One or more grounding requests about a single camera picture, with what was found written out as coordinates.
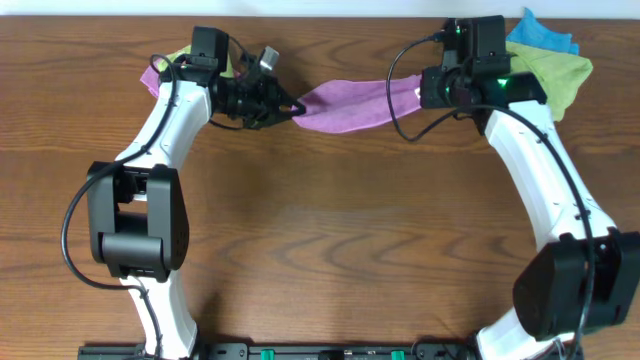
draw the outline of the white wall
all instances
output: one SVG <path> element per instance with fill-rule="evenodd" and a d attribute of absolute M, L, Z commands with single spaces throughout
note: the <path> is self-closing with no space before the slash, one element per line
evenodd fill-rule
<path fill-rule="evenodd" d="M 228 15 L 640 19 L 640 0 L 0 0 L 0 15 Z"/>

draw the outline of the wooden table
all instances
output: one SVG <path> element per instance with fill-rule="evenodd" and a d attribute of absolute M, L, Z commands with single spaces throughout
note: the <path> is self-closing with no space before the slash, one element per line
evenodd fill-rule
<path fill-rule="evenodd" d="M 281 53 L 302 95 L 336 79 L 376 80 L 441 19 L 0 18 L 0 358 L 74 358 L 85 342 L 135 343 L 124 293 L 77 281 L 62 262 L 67 205 L 94 160 L 111 161 L 155 99 L 138 82 L 151 53 L 220 27 L 252 52 Z M 559 124 L 567 150 L 621 229 L 640 230 L 640 23 L 544 21 L 572 32 L 595 70 Z M 432 45 L 397 76 L 439 62 Z M 412 130 L 438 114 L 403 120 Z M 181 174 L 191 224 L 183 275 L 204 336 L 256 342 L 400 342 L 464 337 L 511 306 L 535 255 L 531 226 L 500 158 L 470 122 L 416 145 L 386 125 L 325 135 L 293 122 L 198 135 Z M 89 251 L 83 201 L 71 251 Z M 640 354 L 640 301 L 627 322 L 588 336 L 590 359 Z"/>

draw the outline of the yellow-green cloth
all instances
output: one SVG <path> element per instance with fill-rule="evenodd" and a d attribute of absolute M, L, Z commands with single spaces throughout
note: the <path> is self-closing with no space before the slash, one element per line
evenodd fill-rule
<path fill-rule="evenodd" d="M 190 44 L 185 46 L 185 47 L 183 47 L 182 49 L 174 52 L 173 54 L 167 55 L 167 57 L 169 58 L 169 60 L 173 61 L 178 56 L 180 56 L 182 54 L 189 54 L 189 53 L 191 53 L 191 45 Z M 161 61 L 158 65 L 156 65 L 156 67 L 158 68 L 158 70 L 160 72 L 162 72 L 162 71 L 164 71 L 164 69 L 167 68 L 167 63 L 164 62 L 164 61 Z M 227 54 L 227 70 L 225 70 L 225 72 L 220 74 L 220 76 L 222 76 L 222 77 L 233 77 L 233 67 L 231 66 L 231 56 L 229 56 L 229 54 Z"/>
<path fill-rule="evenodd" d="M 553 120 L 560 121 L 564 110 L 573 103 L 578 88 L 593 70 L 591 61 L 577 55 L 559 53 L 507 41 L 511 72 L 531 71 L 547 94 Z"/>

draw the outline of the wood surface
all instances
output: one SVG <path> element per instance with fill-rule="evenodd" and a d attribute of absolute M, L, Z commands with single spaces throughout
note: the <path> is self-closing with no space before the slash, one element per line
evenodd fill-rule
<path fill-rule="evenodd" d="M 222 28 L 252 52 L 280 51 L 291 94 L 331 79 L 377 80 L 442 19 L 0 18 L 0 358 L 73 359 L 84 343 L 135 343 L 127 294 L 89 288 L 62 261 L 59 231 L 94 160 L 111 161 L 155 99 L 138 79 L 154 52 Z M 640 230 L 640 23 L 543 21 L 572 32 L 595 70 L 558 125 L 584 182 L 623 230 Z M 509 22 L 512 27 L 515 21 Z M 424 45 L 397 77 L 439 62 Z M 416 131 L 440 112 L 403 124 Z M 524 206 L 469 121 L 419 144 L 391 125 L 325 135 L 289 122 L 203 129 L 181 173 L 191 226 L 183 275 L 205 338 L 395 342 L 465 337 L 511 306 L 535 255 Z M 70 232 L 90 256 L 83 201 Z M 627 322 L 587 336 L 590 359 L 640 357 L 640 301 Z"/>

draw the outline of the purple cloth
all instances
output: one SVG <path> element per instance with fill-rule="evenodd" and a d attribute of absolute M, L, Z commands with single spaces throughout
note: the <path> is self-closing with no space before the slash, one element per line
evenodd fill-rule
<path fill-rule="evenodd" d="M 396 117 L 420 109 L 415 89 L 420 77 L 411 75 L 391 81 L 391 99 Z M 391 121 L 385 81 L 328 81 L 299 101 L 307 107 L 306 114 L 295 116 L 299 126 L 329 134 L 367 129 Z"/>

